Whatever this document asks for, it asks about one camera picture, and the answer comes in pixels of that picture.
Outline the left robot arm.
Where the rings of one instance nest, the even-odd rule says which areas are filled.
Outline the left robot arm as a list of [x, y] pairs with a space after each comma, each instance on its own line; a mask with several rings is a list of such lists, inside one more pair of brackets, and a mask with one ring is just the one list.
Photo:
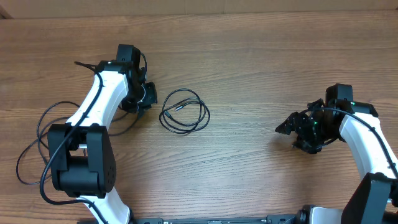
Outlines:
[[65, 192], [69, 204], [83, 203], [95, 223], [134, 223], [132, 210], [116, 188], [116, 160], [109, 127], [118, 109], [141, 118], [157, 103], [155, 85], [147, 82], [144, 54], [133, 45], [120, 44], [114, 60], [86, 65], [95, 79], [81, 106], [64, 124], [48, 131], [49, 163], [42, 177]]

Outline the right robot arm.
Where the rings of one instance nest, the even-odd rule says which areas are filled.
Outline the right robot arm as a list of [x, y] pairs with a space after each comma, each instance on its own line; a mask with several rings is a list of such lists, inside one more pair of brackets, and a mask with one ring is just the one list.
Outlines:
[[347, 143], [361, 183], [342, 210], [305, 205], [286, 223], [397, 223], [397, 158], [381, 129], [379, 115], [370, 103], [354, 101], [353, 88], [337, 83], [325, 98], [294, 112], [275, 131], [296, 133], [293, 147], [316, 154], [340, 140]]

